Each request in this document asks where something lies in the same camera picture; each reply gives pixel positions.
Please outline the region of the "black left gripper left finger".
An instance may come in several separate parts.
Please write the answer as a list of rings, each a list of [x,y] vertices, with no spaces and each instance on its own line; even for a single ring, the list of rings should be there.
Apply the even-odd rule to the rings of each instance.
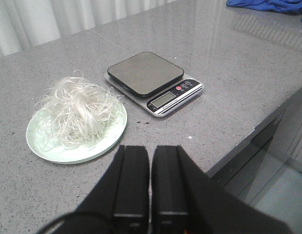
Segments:
[[[146,234],[150,164],[144,146],[119,146],[111,165],[75,211],[40,234]]]

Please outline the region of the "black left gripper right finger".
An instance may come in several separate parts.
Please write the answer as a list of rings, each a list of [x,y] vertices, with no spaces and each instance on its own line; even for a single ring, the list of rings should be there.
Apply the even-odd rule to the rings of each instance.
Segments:
[[[285,164],[252,203],[208,177],[180,146],[152,163],[155,234],[302,234],[302,174]]]

